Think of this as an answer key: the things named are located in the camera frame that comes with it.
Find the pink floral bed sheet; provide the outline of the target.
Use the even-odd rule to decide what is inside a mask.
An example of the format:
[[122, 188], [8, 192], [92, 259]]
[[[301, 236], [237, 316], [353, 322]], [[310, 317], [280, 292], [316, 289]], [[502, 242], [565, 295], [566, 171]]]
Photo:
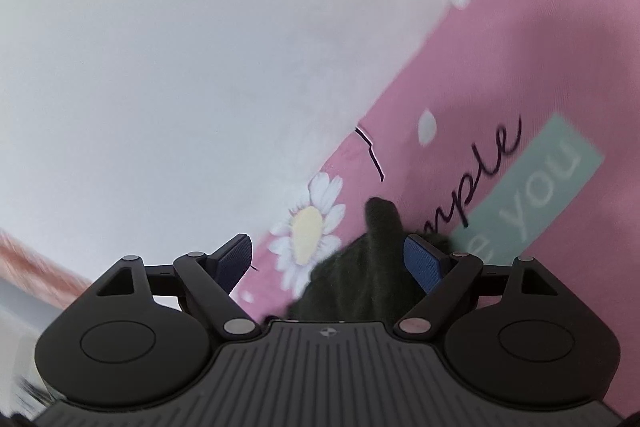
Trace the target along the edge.
[[[454, 258], [393, 326], [285, 317], [393, 202]], [[227, 426], [619, 426], [639, 408], [639, 0], [466, 0], [234, 295]]]

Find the dark green knit sweater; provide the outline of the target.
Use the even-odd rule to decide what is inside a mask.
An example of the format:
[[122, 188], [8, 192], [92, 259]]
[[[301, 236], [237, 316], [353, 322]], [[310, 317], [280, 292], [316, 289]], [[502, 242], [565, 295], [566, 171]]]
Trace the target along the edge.
[[302, 322], [381, 322], [393, 327], [426, 296], [405, 267], [405, 239], [393, 202], [372, 197], [366, 231], [311, 270], [303, 294], [285, 317]]

